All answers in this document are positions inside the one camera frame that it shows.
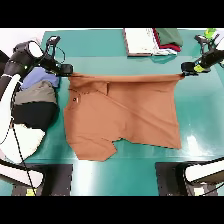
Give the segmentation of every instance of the folded white shirt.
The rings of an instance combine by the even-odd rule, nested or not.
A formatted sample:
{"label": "folded white shirt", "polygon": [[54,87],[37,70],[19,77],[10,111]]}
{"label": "folded white shirt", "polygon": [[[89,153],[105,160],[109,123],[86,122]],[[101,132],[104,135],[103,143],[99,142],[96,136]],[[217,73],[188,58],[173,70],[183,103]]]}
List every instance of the folded white shirt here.
{"label": "folded white shirt", "polygon": [[[17,139],[19,141],[20,151],[23,159],[31,156],[40,145],[45,132],[41,129],[27,128],[23,124],[14,124]],[[10,128],[5,141],[0,145],[0,149],[5,156],[14,163],[21,163],[22,159],[13,129]]]}

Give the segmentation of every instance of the teal table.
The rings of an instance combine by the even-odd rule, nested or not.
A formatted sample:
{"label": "teal table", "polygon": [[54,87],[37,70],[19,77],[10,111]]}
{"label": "teal table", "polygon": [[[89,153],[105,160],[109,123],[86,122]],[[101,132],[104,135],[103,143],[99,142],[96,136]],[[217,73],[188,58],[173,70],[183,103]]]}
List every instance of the teal table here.
{"label": "teal table", "polygon": [[[203,31],[180,30],[184,46],[178,56],[127,58],[121,30],[46,32],[61,36],[65,63],[75,72],[98,75],[181,73],[181,63],[200,57],[194,40]],[[62,60],[60,51],[57,59]],[[72,163],[71,195],[158,195],[156,162],[203,161],[224,156],[224,71],[217,65],[208,74],[186,77],[177,84],[175,101],[182,149],[116,141],[117,153],[105,162],[79,161],[65,138],[63,108],[68,102],[67,78],[57,90],[60,111],[46,137],[27,163]],[[10,195],[12,185],[0,182],[0,195]]]}

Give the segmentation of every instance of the pile of clothes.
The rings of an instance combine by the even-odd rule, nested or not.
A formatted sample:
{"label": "pile of clothes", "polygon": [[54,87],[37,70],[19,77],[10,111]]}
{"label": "pile of clothes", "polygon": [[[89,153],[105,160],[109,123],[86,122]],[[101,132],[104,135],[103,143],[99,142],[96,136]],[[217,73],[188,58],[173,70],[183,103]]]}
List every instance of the pile of clothes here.
{"label": "pile of clothes", "polygon": [[177,28],[147,28],[148,35],[153,39],[153,55],[176,55],[181,51],[183,40]]}
{"label": "pile of clothes", "polygon": [[[37,150],[54,119],[58,109],[54,88],[58,86],[58,77],[35,67],[16,93],[12,117],[23,159]],[[12,126],[0,149],[12,162],[22,162]]]}

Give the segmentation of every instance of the red cloth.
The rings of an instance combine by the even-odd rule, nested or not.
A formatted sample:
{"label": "red cloth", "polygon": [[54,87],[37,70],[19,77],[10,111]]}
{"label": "red cloth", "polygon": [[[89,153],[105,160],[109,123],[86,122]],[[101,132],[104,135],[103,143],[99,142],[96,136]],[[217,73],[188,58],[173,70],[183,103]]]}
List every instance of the red cloth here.
{"label": "red cloth", "polygon": [[160,49],[170,48],[170,49],[175,50],[177,52],[180,52],[181,51],[180,47],[177,46],[177,45],[175,45],[175,44],[164,44],[164,45],[160,45],[160,40],[159,40],[158,34],[156,32],[156,28],[152,28],[152,30],[153,30],[154,36],[156,38],[157,44],[158,44],[158,46],[159,46]]}

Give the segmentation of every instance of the purple cloth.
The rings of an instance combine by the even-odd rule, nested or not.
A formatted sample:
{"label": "purple cloth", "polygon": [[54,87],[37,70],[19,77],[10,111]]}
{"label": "purple cloth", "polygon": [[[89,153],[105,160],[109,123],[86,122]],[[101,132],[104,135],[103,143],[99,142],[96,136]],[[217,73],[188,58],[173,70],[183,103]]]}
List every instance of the purple cloth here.
{"label": "purple cloth", "polygon": [[28,89],[32,85],[40,82],[40,81],[49,81],[52,86],[58,87],[59,85],[59,77],[56,77],[54,74],[48,74],[45,72],[44,68],[35,67],[23,80],[23,84],[21,86],[22,89]]}

